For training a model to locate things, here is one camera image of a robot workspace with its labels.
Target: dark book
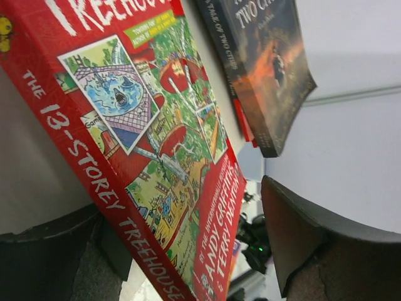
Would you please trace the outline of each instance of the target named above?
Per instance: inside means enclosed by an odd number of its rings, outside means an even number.
[[[295,0],[196,0],[264,157],[277,157],[316,88]]]

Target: illustrated book cover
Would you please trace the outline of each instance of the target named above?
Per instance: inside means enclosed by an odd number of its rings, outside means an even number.
[[[164,300],[225,300],[246,182],[179,1],[4,0],[0,65]]]
[[[316,88],[295,0],[196,0],[264,157],[277,157]]]

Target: red book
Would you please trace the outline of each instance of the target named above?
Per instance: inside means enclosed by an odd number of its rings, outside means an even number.
[[[1,66],[164,300],[224,300],[246,182],[180,3],[3,0]]]

